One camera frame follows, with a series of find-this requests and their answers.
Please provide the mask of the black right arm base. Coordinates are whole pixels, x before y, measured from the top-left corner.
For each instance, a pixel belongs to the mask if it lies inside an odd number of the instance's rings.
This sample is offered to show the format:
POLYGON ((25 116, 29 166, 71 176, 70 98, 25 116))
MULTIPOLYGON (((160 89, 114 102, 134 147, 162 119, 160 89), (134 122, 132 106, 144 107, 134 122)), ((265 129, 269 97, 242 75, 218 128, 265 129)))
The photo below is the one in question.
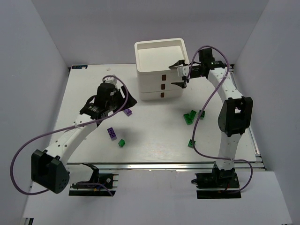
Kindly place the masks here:
POLYGON ((191 180, 197 188, 197 199, 240 199, 240 184, 235 169, 213 168, 209 173, 196 173, 191 180))

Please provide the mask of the purple lego plate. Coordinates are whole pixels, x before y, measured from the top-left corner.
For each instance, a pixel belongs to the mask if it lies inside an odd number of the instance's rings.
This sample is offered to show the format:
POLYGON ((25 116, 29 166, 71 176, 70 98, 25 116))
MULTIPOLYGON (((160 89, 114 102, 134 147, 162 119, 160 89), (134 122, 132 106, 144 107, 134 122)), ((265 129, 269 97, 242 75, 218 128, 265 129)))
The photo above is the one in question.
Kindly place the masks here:
POLYGON ((125 113, 127 116, 132 115, 132 111, 131 111, 130 109, 125 109, 125 110, 124 110, 124 113, 125 113))

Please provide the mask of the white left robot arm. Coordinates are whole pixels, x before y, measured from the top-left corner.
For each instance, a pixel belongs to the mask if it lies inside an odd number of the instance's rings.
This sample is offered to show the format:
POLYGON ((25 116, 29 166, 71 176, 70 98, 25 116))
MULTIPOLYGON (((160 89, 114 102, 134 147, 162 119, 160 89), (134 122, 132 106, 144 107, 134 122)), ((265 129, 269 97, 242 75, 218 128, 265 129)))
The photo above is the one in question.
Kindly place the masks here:
POLYGON ((36 150, 31 155, 31 178, 34 182, 59 194, 68 184, 92 186, 98 182, 99 169, 83 163, 79 169, 67 167, 67 162, 77 147, 93 132, 110 112, 119 112, 136 105, 137 101, 127 89, 104 82, 97 93, 91 96, 68 129, 45 150, 36 150))

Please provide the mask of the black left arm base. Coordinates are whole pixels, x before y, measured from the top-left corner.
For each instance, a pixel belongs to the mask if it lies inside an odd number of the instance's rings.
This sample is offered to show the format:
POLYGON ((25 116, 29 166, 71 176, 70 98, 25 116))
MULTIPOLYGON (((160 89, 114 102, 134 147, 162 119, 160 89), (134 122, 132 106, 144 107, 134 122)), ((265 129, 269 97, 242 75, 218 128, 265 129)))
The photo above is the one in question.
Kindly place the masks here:
POLYGON ((118 186, 118 174, 101 172, 92 164, 67 165, 69 195, 85 197, 113 197, 118 186))

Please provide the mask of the white three-drawer storage box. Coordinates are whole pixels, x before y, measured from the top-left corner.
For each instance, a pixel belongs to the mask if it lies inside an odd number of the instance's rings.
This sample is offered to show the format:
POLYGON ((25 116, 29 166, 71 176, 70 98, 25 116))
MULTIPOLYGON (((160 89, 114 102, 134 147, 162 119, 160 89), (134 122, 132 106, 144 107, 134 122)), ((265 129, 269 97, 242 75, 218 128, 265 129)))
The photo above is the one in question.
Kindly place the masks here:
POLYGON ((135 59, 142 101, 182 96, 183 89, 173 84, 182 81, 175 63, 180 60, 189 63, 182 38, 136 42, 135 59))

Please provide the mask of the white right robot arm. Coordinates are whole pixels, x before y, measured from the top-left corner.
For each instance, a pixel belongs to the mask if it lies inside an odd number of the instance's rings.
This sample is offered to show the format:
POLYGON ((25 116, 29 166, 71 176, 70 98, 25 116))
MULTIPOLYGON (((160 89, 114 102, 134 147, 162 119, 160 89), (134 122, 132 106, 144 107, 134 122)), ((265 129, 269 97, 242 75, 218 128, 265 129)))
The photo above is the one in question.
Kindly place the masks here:
POLYGON ((213 157, 214 167, 218 172, 232 172, 234 163, 237 162, 235 156, 238 143, 250 126, 253 100, 237 90, 230 77, 228 59, 215 60, 214 50, 216 48, 213 46, 202 46, 194 54, 199 58, 198 63, 194 60, 190 63, 179 60, 169 68, 177 70, 181 81, 174 85, 183 89, 191 79, 200 77, 205 77, 214 86, 213 94, 218 94, 223 104, 217 118, 221 143, 218 156, 213 157))

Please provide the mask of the purple lego brick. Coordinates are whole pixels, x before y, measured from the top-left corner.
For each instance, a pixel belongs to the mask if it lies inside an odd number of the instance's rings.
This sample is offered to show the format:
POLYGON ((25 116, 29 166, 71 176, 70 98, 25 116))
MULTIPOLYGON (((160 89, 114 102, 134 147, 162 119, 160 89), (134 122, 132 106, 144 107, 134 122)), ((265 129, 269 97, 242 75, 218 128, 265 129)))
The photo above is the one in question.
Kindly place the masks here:
POLYGON ((107 132, 108 132, 111 140, 117 139, 116 133, 112 127, 108 128, 107 132))

